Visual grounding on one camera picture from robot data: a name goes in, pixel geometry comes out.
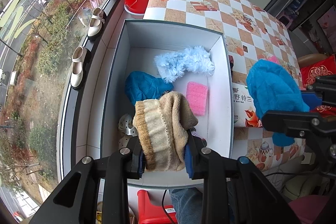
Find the beige knitted hat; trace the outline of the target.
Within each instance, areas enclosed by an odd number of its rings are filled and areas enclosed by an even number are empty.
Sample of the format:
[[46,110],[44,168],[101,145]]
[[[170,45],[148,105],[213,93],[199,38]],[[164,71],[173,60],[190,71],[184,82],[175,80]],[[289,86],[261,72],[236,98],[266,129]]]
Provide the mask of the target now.
[[179,92],[136,102],[133,125],[146,158],[146,169],[151,172],[182,170],[187,131],[197,124],[198,119],[186,97]]

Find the far cream shoe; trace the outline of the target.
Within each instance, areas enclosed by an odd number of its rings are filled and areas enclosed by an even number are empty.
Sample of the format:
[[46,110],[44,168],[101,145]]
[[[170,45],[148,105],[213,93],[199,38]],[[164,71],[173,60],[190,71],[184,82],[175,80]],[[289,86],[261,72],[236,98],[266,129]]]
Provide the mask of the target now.
[[91,16],[88,28],[88,38],[95,39],[102,31],[105,24],[106,14],[103,9],[96,7]]

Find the blue knitted cloth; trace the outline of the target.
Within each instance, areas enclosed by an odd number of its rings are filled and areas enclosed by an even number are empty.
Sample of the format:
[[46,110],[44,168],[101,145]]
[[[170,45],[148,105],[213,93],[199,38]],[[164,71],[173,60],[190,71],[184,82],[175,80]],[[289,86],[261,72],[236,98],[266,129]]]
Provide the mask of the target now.
[[172,83],[165,83],[161,78],[142,71],[133,71],[125,80],[124,92],[134,106],[137,101],[159,99],[173,88]]
[[247,76],[247,88],[260,120],[269,110],[310,111],[293,77],[281,65],[271,61],[261,59],[252,66]]

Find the red plastic bucket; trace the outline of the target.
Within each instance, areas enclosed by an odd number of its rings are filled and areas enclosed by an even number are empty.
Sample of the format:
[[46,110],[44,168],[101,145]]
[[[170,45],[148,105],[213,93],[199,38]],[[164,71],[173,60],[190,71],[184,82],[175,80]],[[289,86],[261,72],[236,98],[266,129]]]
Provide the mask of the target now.
[[144,14],[149,0],[124,0],[125,10],[134,14]]

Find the striped knitted purple sock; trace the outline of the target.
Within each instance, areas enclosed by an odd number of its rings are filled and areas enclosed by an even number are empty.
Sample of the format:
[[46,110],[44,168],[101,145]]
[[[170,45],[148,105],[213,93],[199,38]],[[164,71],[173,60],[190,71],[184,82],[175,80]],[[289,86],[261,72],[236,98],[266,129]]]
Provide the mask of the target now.
[[201,139],[203,146],[207,147],[206,139],[197,133],[196,128],[192,127],[190,129],[190,132],[191,132],[191,135],[193,135],[194,137],[197,137],[197,138]]

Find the cream shoe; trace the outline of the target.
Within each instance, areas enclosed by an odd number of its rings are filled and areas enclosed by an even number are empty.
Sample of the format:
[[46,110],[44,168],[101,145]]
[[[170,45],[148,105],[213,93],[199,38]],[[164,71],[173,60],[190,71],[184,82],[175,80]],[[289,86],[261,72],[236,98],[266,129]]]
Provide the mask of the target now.
[[87,55],[87,49],[78,46],[72,55],[71,86],[77,89],[84,76],[84,61]]
[[96,7],[91,16],[88,28],[88,38],[95,39],[102,31],[105,24],[106,14],[103,9]]

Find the checkered patterned tablecloth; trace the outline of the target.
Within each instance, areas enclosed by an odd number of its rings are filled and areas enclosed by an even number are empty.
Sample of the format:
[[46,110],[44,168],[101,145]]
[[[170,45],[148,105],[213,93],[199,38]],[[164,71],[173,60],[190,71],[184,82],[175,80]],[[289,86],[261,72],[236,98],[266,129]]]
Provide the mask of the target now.
[[[301,73],[286,27],[246,0],[149,0],[145,19],[192,24],[223,33],[233,83],[246,86],[249,70],[260,59],[276,56],[280,65],[302,85]],[[303,158],[305,142],[297,139],[276,146],[272,133],[262,127],[235,127],[235,156],[250,158],[261,170]]]

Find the blue jeans leg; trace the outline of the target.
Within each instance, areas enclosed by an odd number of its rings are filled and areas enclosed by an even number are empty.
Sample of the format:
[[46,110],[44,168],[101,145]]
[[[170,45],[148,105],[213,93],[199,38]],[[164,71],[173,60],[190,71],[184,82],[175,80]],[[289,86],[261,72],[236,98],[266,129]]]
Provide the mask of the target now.
[[178,224],[201,223],[203,194],[197,188],[169,190]]

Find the wooden chair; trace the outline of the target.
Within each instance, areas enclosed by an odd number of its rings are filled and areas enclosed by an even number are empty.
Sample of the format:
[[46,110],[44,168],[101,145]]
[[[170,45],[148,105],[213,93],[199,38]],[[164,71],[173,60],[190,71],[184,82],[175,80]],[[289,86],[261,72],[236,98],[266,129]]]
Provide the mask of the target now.
[[312,53],[312,54],[309,54],[309,55],[299,57],[297,59],[297,61],[298,61],[299,68],[304,68],[304,67],[308,67],[310,65],[313,65],[317,62],[324,61],[328,58],[329,58],[329,56],[324,55],[322,53]]

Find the white polka dot cloth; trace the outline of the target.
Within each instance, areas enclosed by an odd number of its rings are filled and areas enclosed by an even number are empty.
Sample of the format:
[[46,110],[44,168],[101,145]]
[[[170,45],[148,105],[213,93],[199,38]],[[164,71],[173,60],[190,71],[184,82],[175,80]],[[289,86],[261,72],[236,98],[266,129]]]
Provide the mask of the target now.
[[118,142],[119,149],[126,147],[129,140],[138,135],[138,131],[133,125],[133,118],[130,114],[125,114],[120,118],[118,130],[121,133],[121,139]]

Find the red plastic stool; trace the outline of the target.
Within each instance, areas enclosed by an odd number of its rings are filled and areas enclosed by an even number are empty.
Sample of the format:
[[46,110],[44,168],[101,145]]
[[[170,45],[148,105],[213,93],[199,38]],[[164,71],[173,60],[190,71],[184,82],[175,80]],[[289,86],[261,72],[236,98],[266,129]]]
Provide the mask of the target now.
[[139,190],[138,196],[138,223],[178,223],[176,212],[172,205],[164,207],[151,203],[146,190]]

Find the large grey storage box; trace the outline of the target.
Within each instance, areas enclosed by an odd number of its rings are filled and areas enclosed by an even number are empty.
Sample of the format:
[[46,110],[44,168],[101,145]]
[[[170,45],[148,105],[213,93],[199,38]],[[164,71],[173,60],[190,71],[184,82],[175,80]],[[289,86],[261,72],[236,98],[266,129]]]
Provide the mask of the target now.
[[[132,72],[158,75],[154,59],[197,46],[213,62],[213,73],[185,72],[173,90],[158,98],[131,102],[125,94]],[[195,128],[210,149],[231,157],[234,131],[232,81],[226,41],[220,32],[160,20],[127,19],[116,46],[107,86],[102,154],[118,148],[118,122],[130,114],[146,158],[145,172],[128,184],[138,188],[178,189],[201,184],[186,172],[187,130]]]

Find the light blue fluffy cloth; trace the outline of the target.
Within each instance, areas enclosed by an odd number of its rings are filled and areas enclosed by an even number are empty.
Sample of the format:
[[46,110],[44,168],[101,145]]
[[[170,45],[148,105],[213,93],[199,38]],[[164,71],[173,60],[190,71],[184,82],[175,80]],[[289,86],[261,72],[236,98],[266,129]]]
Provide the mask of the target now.
[[185,72],[212,76],[215,65],[210,53],[203,46],[185,48],[183,51],[168,52],[154,58],[155,65],[165,83],[173,83]]

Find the near cream shoe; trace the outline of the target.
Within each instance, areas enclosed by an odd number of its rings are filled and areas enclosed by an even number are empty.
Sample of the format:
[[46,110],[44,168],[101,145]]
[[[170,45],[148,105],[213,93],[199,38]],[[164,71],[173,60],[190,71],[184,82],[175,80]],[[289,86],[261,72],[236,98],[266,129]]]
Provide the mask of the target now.
[[77,89],[84,76],[84,61],[87,55],[87,49],[78,46],[72,55],[71,86]]

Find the red embroidered cushion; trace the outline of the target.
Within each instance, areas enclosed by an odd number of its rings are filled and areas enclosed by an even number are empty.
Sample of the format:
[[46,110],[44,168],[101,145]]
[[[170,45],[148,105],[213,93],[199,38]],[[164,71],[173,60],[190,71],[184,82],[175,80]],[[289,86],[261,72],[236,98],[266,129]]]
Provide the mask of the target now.
[[[335,75],[335,56],[331,55],[324,60],[301,68],[300,71],[303,87],[306,88],[315,83],[315,78],[318,76]],[[321,105],[311,112],[319,113],[323,118],[335,116],[335,108],[330,106]]]

